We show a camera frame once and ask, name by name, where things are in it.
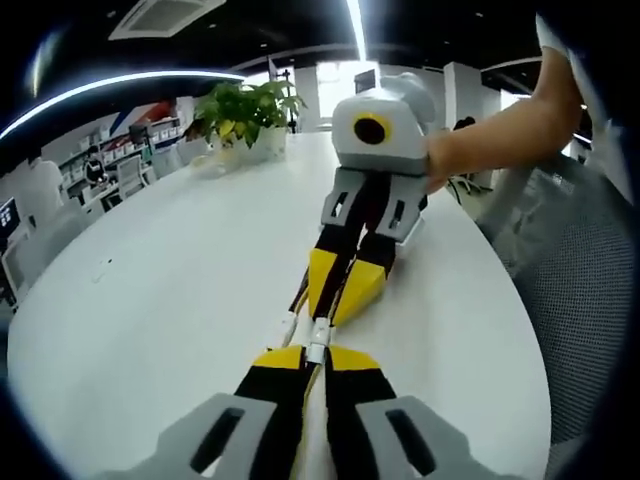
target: ceiling light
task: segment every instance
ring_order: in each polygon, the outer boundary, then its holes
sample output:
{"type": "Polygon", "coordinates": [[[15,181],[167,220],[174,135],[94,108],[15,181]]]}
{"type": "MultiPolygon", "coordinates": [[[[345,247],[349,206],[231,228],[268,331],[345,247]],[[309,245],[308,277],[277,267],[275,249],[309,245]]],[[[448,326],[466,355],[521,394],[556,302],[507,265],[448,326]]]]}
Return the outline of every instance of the ceiling light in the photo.
{"type": "Polygon", "coordinates": [[[577,133],[574,133],[573,136],[576,137],[578,140],[582,140],[583,142],[586,142],[589,145],[591,145],[591,140],[589,140],[587,137],[583,137],[582,135],[578,135],[577,133]]]}
{"type": "Polygon", "coordinates": [[[242,81],[245,77],[241,75],[234,75],[231,73],[222,73],[222,72],[204,72],[198,70],[166,70],[159,72],[142,72],[142,73],[131,73],[129,75],[120,75],[118,77],[105,78],[104,80],[98,80],[97,82],[88,83],[81,87],[76,87],[68,92],[61,93],[53,98],[50,98],[44,103],[41,103],[37,107],[32,108],[27,113],[22,115],[16,121],[14,121],[11,125],[4,129],[2,133],[0,133],[0,139],[6,137],[13,130],[18,128],[23,123],[31,120],[33,117],[38,115],[39,113],[44,112],[46,109],[53,107],[54,105],[68,100],[71,97],[75,97],[84,92],[88,92],[89,90],[95,90],[96,88],[106,87],[108,85],[113,85],[115,83],[121,82],[130,82],[133,80],[144,80],[147,78],[162,78],[162,77],[200,77],[200,78],[220,78],[220,79],[228,79],[228,80],[239,80],[242,81]]]}
{"type": "Polygon", "coordinates": [[[351,24],[353,25],[353,33],[356,36],[356,45],[358,46],[358,58],[361,62],[367,61],[367,46],[364,41],[364,29],[362,28],[362,16],[360,14],[360,4],[358,0],[347,0],[349,7],[349,15],[351,16],[351,24]]]}

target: human arm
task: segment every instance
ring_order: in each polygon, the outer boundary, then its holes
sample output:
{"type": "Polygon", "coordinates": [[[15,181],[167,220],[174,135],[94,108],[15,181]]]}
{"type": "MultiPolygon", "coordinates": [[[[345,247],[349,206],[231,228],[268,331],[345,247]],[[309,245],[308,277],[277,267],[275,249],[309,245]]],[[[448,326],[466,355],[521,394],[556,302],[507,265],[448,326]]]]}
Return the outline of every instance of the human arm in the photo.
{"type": "Polygon", "coordinates": [[[531,98],[467,128],[428,136],[428,171],[435,183],[443,184],[451,175],[548,158],[569,143],[580,122],[581,103],[569,60],[543,47],[531,98]]]}

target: desk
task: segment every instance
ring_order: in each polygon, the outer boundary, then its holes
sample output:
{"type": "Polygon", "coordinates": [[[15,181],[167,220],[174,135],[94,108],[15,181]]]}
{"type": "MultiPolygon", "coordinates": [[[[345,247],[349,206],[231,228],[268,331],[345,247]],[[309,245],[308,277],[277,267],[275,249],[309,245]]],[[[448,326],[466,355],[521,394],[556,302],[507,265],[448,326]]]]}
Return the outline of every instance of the desk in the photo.
{"type": "MultiPolygon", "coordinates": [[[[298,287],[337,166],[325,133],[289,137],[287,156],[214,181],[188,168],[160,179],[31,290],[11,325],[9,380],[72,473],[132,467],[178,418],[235,391],[298,287]]],[[[424,217],[413,255],[334,343],[369,352],[399,395],[463,431],[491,469],[542,478],[550,405],[527,313],[448,192],[424,217]]],[[[294,342],[307,328],[301,319],[294,342]]],[[[319,376],[300,478],[331,478],[323,388],[319,376]]]]}

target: camera lens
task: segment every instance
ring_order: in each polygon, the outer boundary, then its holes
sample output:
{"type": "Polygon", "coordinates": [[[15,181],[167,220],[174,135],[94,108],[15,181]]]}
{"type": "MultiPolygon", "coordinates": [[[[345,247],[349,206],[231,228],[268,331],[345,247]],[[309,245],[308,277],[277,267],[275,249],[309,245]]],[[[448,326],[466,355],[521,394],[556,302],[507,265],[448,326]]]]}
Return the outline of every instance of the camera lens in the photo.
{"type": "Polygon", "coordinates": [[[353,131],[361,142],[369,145],[381,144],[386,135],[384,127],[373,118],[361,118],[353,126],[353,131]]]}

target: computer monitor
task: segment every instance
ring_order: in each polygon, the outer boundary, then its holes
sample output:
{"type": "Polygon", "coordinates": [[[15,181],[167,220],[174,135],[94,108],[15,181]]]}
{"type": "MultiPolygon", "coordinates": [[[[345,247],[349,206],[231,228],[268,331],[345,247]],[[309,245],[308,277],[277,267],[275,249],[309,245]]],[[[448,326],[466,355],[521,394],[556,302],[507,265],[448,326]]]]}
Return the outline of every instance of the computer monitor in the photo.
{"type": "Polygon", "coordinates": [[[20,225],[15,198],[10,198],[0,207],[0,238],[8,239],[20,225]]]}

